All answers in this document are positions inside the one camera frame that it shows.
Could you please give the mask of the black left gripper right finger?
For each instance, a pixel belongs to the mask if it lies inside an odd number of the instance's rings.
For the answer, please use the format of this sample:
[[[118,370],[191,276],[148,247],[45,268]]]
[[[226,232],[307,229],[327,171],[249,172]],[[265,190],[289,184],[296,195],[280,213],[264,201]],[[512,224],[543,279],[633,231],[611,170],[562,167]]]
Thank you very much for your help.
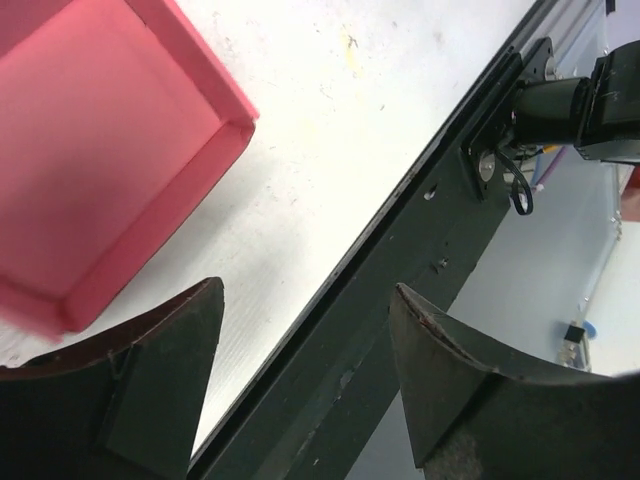
[[[413,458],[428,479],[635,479],[639,377],[549,362],[400,284],[389,308]]]

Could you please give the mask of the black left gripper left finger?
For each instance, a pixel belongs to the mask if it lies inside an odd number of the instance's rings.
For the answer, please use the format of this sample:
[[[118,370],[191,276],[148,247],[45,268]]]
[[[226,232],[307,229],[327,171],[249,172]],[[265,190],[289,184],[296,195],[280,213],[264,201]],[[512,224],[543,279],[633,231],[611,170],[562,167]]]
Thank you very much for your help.
[[[182,479],[219,342],[224,285],[1,371],[5,479]]]

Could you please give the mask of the pink paper box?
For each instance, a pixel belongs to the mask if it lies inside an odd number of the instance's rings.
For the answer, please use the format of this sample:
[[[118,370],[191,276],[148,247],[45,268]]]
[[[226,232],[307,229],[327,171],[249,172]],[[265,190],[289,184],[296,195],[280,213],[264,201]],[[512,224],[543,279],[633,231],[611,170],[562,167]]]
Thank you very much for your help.
[[[173,1],[1,5],[1,318],[90,325],[248,146],[258,114]]]

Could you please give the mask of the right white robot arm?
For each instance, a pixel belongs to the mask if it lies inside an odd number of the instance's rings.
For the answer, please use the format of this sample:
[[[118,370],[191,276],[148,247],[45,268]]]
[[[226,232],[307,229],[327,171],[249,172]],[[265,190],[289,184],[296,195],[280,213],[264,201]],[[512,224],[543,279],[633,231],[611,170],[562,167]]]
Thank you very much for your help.
[[[585,160],[639,163],[639,42],[596,60],[589,77],[532,83],[513,109],[522,145],[570,145]]]

